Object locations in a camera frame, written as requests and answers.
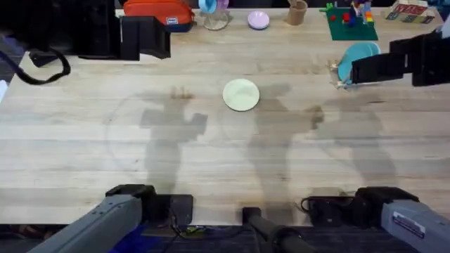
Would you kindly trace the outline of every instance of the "black cable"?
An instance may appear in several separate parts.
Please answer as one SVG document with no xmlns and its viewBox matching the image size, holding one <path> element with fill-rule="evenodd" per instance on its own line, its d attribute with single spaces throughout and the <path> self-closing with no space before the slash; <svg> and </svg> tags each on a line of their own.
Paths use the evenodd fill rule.
<svg viewBox="0 0 450 253">
<path fill-rule="evenodd" d="M 187 238 L 186 236 L 182 235 L 181 230 L 179 229 L 179 227 L 177 226 L 177 222 L 176 222 L 176 214 L 170 210 L 170 212 L 172 213 L 172 220 L 170 221 L 170 228 L 183 240 L 190 240 L 190 241 L 201 241 L 201 240 L 225 240 L 225 239 L 230 239 L 230 238 L 234 238 L 238 235 L 240 235 L 243 231 L 245 231 L 245 229 L 243 227 L 241 227 L 238 231 L 236 231 L 235 233 L 229 234 L 229 235 L 223 235 L 223 236 L 207 236 L 207 237 L 203 237 L 203 238 Z"/>
<path fill-rule="evenodd" d="M 7 56 L 4 52 L 0 51 L 0 59 L 4 60 L 6 64 L 14 71 L 14 73 L 24 82 L 31 85 L 42 85 L 42 84 L 48 84 L 51 82 L 54 82 L 61 77 L 64 77 L 68 74 L 70 74 L 70 64 L 68 60 L 65 58 L 65 56 L 60 53 L 59 51 L 49 48 L 49 51 L 54 53 L 55 56 L 61 61 L 63 64 L 63 71 L 61 71 L 58 74 L 54 74 L 53 76 L 49 77 L 47 80 L 39 80 L 35 79 L 34 77 L 29 76 L 17 63 L 15 63 L 9 56 Z"/>
<path fill-rule="evenodd" d="M 195 233 L 195 232 L 197 232 L 197 231 L 199 231 L 200 229 L 199 228 L 197 228 L 197 229 L 195 229 L 194 231 L 191 231 L 191 232 L 188 232 L 188 233 L 186 233 L 187 235 L 190 235 L 190 234 L 192 234 L 192 233 Z M 167 252 L 167 250 L 169 250 L 169 248 L 174 244 L 174 241 L 177 239 L 179 237 L 179 234 L 176 234 L 167 244 L 166 244 L 166 247 L 164 247 L 164 249 L 162 249 L 162 251 L 161 251 L 161 253 L 166 253 Z"/>
<path fill-rule="evenodd" d="M 168 242 L 168 243 L 166 244 L 166 247 L 164 247 L 164 249 L 161 251 L 161 253 L 166 253 L 167 250 L 169 250 L 169 248 L 174 244 L 174 241 L 175 241 L 177 238 L 178 238 L 178 235 L 175 235 L 175 236 L 170 240 L 170 242 Z"/>
<path fill-rule="evenodd" d="M 253 236 L 255 237 L 256 253 L 262 253 L 261 242 L 259 241 L 258 232 L 252 226 L 250 226 L 250 230 L 253 231 Z"/>
<path fill-rule="evenodd" d="M 309 199 L 310 199 L 310 197 L 303 198 L 302 201 L 300 201 L 300 205 L 297 205 L 297 207 L 299 207 L 300 210 L 301 210 L 302 212 L 304 212 L 305 214 L 308 214 L 308 213 L 309 213 L 309 210 L 306 209 L 306 208 L 304 208 L 303 203 L 304 203 L 305 201 L 309 200 Z"/>
</svg>

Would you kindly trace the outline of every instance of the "round plate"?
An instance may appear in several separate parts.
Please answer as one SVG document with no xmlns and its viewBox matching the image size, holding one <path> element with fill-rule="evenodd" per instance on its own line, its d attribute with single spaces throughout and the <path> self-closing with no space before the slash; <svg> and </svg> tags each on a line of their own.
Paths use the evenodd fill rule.
<svg viewBox="0 0 450 253">
<path fill-rule="evenodd" d="M 342 61 L 337 67 L 337 74 L 340 80 L 345 80 L 352 71 L 352 62 L 369 56 L 378 55 L 380 47 L 374 42 L 359 42 L 350 46 L 342 57 Z"/>
<path fill-rule="evenodd" d="M 259 89 L 247 79 L 234 79 L 225 85 L 222 98 L 231 109 L 245 112 L 258 104 Z"/>
<path fill-rule="evenodd" d="M 269 26 L 270 18 L 264 11 L 252 11 L 247 17 L 251 28 L 262 30 Z"/>
</svg>

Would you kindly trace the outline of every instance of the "lego figure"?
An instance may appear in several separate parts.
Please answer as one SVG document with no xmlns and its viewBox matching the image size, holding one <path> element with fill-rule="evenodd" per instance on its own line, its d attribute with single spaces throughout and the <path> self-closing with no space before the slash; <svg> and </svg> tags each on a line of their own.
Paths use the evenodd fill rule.
<svg viewBox="0 0 450 253">
<path fill-rule="evenodd" d="M 352 27 L 356 23 L 357 17 L 362 16 L 363 24 L 369 27 L 373 26 L 373 18 L 371 12 L 371 0 L 353 0 L 349 12 L 349 26 Z"/>
</svg>

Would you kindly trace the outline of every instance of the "black mount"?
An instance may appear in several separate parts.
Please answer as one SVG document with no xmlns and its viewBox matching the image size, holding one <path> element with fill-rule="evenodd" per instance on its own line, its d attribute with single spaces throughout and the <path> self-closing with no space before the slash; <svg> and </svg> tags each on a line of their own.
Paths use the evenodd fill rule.
<svg viewBox="0 0 450 253">
<path fill-rule="evenodd" d="M 178 226 L 192 222 L 193 196 L 156 194 L 153 186 L 143 184 L 119 185 L 109 190 L 105 196 L 132 195 L 142 201 L 142 222 L 154 226 L 168 224 L 171 215 L 176 216 Z"/>
<path fill-rule="evenodd" d="M 276 225 L 261 217 L 258 207 L 242 209 L 243 226 L 248 226 L 257 234 L 259 247 L 263 253 L 313 253 L 316 250 L 301 239 L 300 233 L 288 226 Z"/>
</svg>

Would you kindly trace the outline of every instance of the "brown cup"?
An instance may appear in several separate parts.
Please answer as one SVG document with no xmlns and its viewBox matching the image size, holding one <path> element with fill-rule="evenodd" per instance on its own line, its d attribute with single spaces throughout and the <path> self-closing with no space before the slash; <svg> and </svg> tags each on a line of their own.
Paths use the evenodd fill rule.
<svg viewBox="0 0 450 253">
<path fill-rule="evenodd" d="M 290 8 L 286 22 L 289 25 L 300 25 L 303 23 L 304 14 L 307 12 L 308 4 L 303 0 L 290 0 Z"/>
</svg>

